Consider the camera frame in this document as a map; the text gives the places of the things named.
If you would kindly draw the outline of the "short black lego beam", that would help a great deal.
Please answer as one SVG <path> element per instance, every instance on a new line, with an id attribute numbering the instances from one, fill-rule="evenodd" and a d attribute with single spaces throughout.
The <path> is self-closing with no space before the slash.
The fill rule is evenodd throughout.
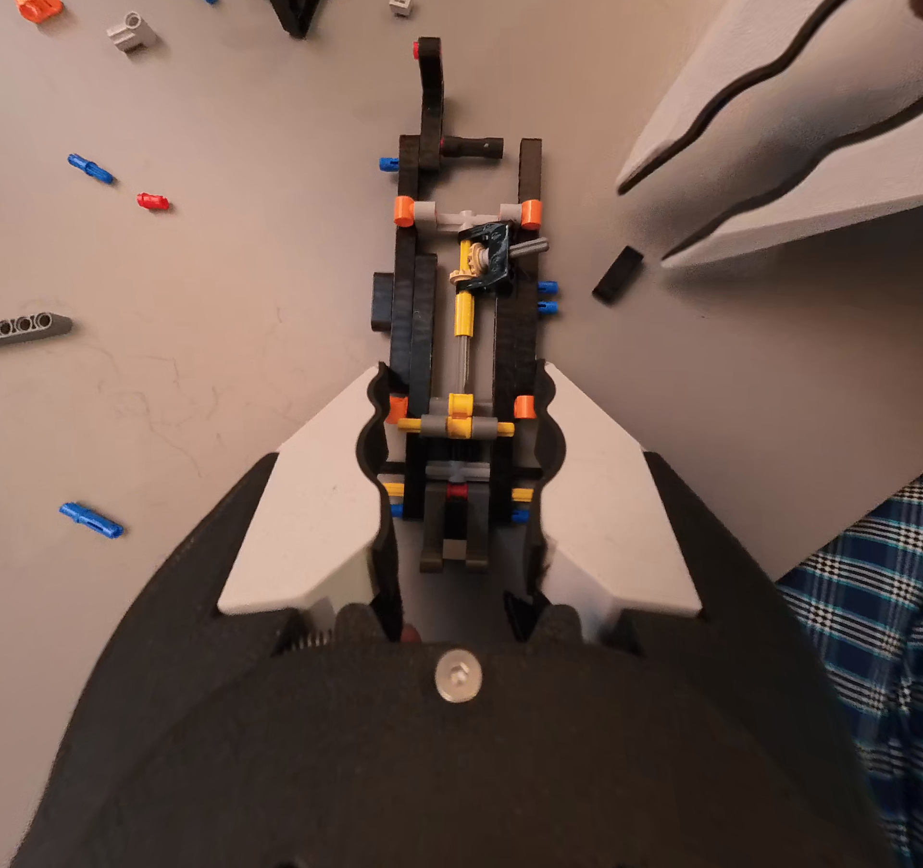
<path id="1" fill-rule="evenodd" d="M 593 298 L 606 305 L 614 304 L 630 287 L 643 264 L 642 253 L 630 246 L 625 246 L 594 286 Z"/>

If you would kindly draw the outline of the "light grey lego connector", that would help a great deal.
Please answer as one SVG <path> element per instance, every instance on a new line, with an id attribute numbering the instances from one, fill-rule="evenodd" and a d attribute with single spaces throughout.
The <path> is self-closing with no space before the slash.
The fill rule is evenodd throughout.
<path id="1" fill-rule="evenodd" d="M 121 53 L 147 50 L 158 42 L 158 35 L 137 11 L 129 11 L 117 24 L 106 29 L 106 36 Z"/>

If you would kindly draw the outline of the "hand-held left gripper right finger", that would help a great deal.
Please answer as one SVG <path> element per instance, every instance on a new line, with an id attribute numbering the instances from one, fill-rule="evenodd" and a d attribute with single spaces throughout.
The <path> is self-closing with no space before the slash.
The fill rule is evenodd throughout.
<path id="1" fill-rule="evenodd" d="M 575 610 L 585 641 L 607 641 L 626 612 L 695 621 L 701 600 L 642 445 L 546 360 L 535 410 L 525 597 L 504 595 L 515 638 L 553 605 Z"/>

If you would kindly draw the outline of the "grey lego beam with holes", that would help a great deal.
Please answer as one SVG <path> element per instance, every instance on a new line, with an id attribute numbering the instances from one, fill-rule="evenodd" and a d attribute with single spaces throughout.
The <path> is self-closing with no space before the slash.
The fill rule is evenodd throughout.
<path id="1" fill-rule="evenodd" d="M 71 318 L 49 311 L 1 320 L 1 346 L 41 341 L 69 334 Z"/>

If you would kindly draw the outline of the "black lego chassis model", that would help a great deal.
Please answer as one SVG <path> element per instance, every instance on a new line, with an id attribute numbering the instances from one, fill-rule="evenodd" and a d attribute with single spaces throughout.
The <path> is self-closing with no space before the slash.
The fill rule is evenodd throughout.
<path id="1" fill-rule="evenodd" d="M 379 168 L 397 175 L 394 266 L 375 273 L 371 327 L 389 337 L 387 423 L 405 441 L 405 457 L 387 483 L 392 513 L 423 525 L 423 573 L 460 562 L 471 572 L 490 563 L 494 528 L 528 521 L 532 472 L 516 467 L 517 432 L 537 418 L 538 321 L 558 311 L 559 286 L 542 281 L 543 143 L 523 138 L 518 196 L 496 214 L 440 211 L 425 194 L 442 165 L 456 159 L 503 159 L 500 137 L 452 136 L 445 130 L 443 51 L 438 37 L 412 47 L 421 80 L 417 135 L 399 138 L 396 158 Z M 448 273 L 456 373 L 444 397 L 433 396 L 437 255 L 424 235 L 458 245 Z"/>

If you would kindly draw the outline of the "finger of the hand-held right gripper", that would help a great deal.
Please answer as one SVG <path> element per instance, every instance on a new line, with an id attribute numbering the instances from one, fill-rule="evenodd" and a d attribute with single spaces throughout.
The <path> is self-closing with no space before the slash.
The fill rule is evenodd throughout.
<path id="1" fill-rule="evenodd" d="M 625 195 L 702 136 L 746 90 L 785 71 L 848 0 L 727 0 L 638 139 Z"/>
<path id="2" fill-rule="evenodd" d="M 708 235 L 663 257 L 665 270 L 762 252 L 921 205 L 921 102 L 861 141 L 833 149 L 788 193 L 731 216 Z"/>

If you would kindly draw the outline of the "person's plaid shirt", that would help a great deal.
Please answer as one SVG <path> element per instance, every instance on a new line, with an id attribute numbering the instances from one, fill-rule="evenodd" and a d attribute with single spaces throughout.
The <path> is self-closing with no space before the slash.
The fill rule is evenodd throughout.
<path id="1" fill-rule="evenodd" d="M 900 866 L 922 865 L 922 479 L 777 586 L 847 714 Z"/>

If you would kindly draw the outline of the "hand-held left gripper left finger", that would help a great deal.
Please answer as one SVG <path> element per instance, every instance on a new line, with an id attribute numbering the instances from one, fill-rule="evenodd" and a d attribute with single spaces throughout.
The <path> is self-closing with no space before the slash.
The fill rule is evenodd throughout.
<path id="1" fill-rule="evenodd" d="M 390 376 L 366 370 L 288 439 L 218 599 L 225 615 L 296 609 L 330 630 L 350 604 L 370 605 L 386 635 L 404 625 L 390 498 Z"/>

